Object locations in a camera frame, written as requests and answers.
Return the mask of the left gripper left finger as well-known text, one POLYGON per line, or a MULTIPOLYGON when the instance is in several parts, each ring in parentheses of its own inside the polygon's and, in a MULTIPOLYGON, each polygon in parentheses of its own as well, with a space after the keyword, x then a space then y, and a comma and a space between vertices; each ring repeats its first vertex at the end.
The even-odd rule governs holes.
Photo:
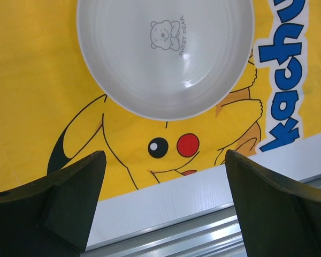
POLYGON ((85 252, 106 168, 96 151, 70 166, 0 192, 0 256, 85 252))

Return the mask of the white paper plate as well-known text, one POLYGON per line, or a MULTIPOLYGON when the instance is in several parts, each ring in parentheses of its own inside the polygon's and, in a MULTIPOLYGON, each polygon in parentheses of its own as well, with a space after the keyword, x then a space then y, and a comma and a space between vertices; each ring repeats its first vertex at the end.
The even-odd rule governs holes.
POLYGON ((78 1, 81 53, 102 90, 155 120, 197 116, 232 91, 254 42, 252 1, 78 1))

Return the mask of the yellow pikachu cloth placemat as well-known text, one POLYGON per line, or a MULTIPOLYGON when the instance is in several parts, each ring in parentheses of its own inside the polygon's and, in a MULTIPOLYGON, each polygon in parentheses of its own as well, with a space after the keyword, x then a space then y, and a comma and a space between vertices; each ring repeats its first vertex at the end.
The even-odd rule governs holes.
POLYGON ((76 1, 0 1, 0 192, 103 150, 100 199, 222 165, 227 150, 252 156, 321 132, 321 1, 295 19, 308 47, 294 112, 271 115, 276 62, 249 59, 233 91, 192 119, 158 122, 109 99, 91 77, 76 33, 76 1))

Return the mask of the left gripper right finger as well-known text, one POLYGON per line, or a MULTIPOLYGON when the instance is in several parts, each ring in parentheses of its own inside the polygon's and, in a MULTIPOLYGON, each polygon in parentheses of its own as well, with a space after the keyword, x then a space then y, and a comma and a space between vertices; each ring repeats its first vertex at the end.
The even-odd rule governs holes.
POLYGON ((225 165, 248 256, 321 256, 321 189, 234 150, 225 165))

